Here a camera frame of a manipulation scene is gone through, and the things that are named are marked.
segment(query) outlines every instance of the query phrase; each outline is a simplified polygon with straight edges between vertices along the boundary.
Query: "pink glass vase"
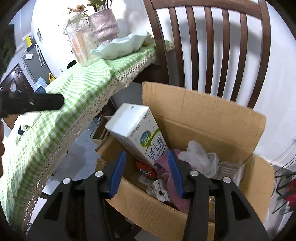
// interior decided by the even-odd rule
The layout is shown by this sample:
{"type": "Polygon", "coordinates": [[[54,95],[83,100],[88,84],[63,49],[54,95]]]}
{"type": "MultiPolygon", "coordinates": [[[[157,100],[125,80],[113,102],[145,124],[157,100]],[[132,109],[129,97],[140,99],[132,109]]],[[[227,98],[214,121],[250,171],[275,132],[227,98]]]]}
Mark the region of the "pink glass vase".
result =
{"type": "Polygon", "coordinates": [[[89,26],[97,46],[118,38],[117,34],[120,31],[112,9],[105,9],[90,15],[89,26]]]}

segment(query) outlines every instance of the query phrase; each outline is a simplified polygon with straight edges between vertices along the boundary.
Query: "white paper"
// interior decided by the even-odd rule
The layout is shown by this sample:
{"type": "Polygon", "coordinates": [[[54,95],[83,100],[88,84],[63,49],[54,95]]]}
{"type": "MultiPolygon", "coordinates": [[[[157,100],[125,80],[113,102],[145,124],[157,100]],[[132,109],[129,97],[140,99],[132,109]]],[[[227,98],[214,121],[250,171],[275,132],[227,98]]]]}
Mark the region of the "white paper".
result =
{"type": "Polygon", "coordinates": [[[168,192],[163,188],[163,180],[158,179],[156,181],[154,181],[153,183],[153,187],[148,187],[146,192],[155,197],[156,199],[158,199],[161,202],[172,202],[172,199],[170,198],[168,192]]]}
{"type": "Polygon", "coordinates": [[[146,177],[145,175],[141,175],[139,180],[138,180],[140,183],[143,183],[149,187],[153,187],[153,180],[149,177],[146,177]]]}
{"type": "Polygon", "coordinates": [[[32,53],[27,53],[26,54],[26,59],[32,59],[33,58],[33,54],[32,53]]]}
{"type": "Polygon", "coordinates": [[[11,92],[15,92],[17,90],[17,86],[15,83],[12,83],[12,85],[10,86],[10,90],[11,92]]]}

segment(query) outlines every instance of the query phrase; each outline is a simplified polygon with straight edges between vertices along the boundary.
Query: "blue gripper pad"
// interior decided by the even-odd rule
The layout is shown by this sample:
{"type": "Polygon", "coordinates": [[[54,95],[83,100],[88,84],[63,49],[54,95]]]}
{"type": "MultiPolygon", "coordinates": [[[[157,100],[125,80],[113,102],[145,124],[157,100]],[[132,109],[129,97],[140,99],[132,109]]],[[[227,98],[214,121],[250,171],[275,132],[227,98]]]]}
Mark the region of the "blue gripper pad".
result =
{"type": "Polygon", "coordinates": [[[168,164],[170,166],[170,172],[173,175],[174,184],[177,190],[177,193],[184,198],[185,190],[183,188],[183,178],[180,173],[180,170],[175,161],[176,155],[173,153],[173,150],[168,151],[168,164]]]}
{"type": "Polygon", "coordinates": [[[116,167],[111,176],[110,188],[108,193],[109,198],[113,198],[118,191],[118,187],[121,181],[121,177],[122,177],[125,165],[126,165],[126,152],[122,151],[119,155],[119,159],[117,161],[116,167]]]}

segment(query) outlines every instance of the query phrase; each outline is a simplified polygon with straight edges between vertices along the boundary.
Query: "green checkered tablecloth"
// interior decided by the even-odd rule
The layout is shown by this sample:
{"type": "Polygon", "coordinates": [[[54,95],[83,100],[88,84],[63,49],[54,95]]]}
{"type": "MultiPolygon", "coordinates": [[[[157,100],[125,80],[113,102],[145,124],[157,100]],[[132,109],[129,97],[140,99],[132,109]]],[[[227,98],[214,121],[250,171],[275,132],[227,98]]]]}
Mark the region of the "green checkered tablecloth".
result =
{"type": "Polygon", "coordinates": [[[61,93],[64,106],[59,111],[40,112],[35,124],[6,150],[3,159],[0,200],[13,228],[26,233],[49,175],[75,138],[113,94],[127,87],[155,59],[155,45],[150,45],[115,60],[100,59],[85,68],[76,64],[46,88],[48,93],[61,93]]]}

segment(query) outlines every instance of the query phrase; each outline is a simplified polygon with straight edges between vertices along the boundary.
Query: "glass jar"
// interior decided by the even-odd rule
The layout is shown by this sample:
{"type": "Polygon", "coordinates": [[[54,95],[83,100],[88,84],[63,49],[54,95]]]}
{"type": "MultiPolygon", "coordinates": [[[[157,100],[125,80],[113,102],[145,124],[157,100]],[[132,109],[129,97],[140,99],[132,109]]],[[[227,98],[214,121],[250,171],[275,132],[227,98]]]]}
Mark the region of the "glass jar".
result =
{"type": "Polygon", "coordinates": [[[70,16],[65,23],[63,34],[68,35],[76,57],[83,67],[99,59],[98,56],[90,54],[97,46],[89,25],[81,13],[70,16]]]}

